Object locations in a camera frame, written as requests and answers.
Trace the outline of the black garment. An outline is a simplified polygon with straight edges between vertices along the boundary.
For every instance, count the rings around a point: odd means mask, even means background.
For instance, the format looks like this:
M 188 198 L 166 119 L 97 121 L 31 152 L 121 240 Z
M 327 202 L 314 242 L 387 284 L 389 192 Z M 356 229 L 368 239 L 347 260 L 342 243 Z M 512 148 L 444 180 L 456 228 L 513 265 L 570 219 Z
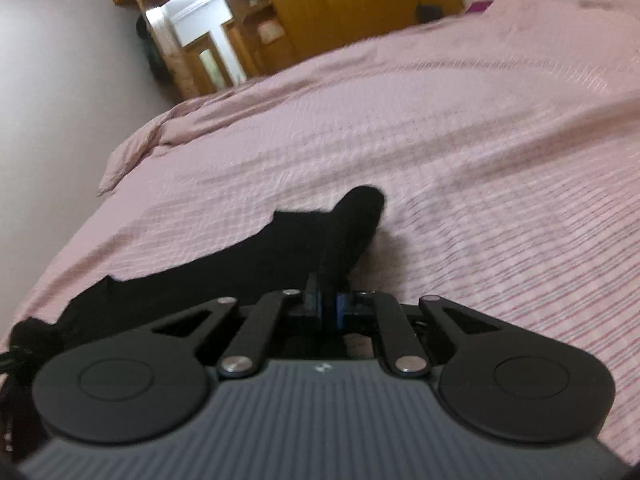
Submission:
M 1 389 L 1 443 L 22 460 L 46 440 L 30 398 L 36 371 L 57 354 L 218 297 L 252 304 L 267 292 L 304 288 L 317 274 L 325 292 L 347 283 L 370 246 L 385 205 L 373 186 L 350 190 L 329 211 L 277 211 L 257 234 L 220 252 L 132 280 L 106 276 L 66 301 L 58 320 L 17 323 L 11 348 L 23 362 Z

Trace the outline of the pink checked bed cover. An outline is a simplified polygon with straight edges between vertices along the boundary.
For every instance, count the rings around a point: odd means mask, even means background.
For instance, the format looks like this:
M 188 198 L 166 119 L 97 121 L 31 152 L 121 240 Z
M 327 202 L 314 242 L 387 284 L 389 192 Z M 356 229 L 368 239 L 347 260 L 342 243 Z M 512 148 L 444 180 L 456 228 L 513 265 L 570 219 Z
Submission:
M 585 349 L 610 369 L 602 440 L 639 458 L 639 20 L 496 0 L 175 106 L 108 160 L 104 203 L 23 301 L 54 322 L 350 188 L 386 196 L 356 274 Z

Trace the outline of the open wooden door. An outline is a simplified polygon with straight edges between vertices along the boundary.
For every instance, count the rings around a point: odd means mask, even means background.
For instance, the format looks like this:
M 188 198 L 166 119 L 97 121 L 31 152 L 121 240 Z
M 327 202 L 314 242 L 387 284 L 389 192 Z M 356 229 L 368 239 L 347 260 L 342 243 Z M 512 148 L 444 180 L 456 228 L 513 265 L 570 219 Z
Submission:
M 216 30 L 201 34 L 183 50 L 194 70 L 196 86 L 202 93 L 237 87 L 252 76 L 252 59 L 233 18 Z

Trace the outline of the dark hanging bag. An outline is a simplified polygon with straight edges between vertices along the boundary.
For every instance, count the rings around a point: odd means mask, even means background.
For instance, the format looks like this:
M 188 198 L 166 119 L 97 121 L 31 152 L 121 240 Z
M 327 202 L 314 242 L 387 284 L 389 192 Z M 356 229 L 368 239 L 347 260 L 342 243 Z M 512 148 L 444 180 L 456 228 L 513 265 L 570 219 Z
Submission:
M 141 47 L 148 62 L 149 69 L 160 84 L 170 84 L 171 74 L 166 66 L 166 63 L 158 50 L 157 45 L 148 29 L 145 18 L 140 15 L 136 21 L 136 33 L 141 42 Z

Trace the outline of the black bag by wardrobe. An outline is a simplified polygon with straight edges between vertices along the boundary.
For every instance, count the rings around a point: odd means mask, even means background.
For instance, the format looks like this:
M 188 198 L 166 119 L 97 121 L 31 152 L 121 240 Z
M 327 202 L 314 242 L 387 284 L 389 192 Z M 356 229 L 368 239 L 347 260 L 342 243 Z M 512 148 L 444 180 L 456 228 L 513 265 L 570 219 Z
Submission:
M 440 6 L 431 4 L 419 4 L 416 7 L 416 21 L 419 24 L 436 22 L 444 17 L 444 11 Z

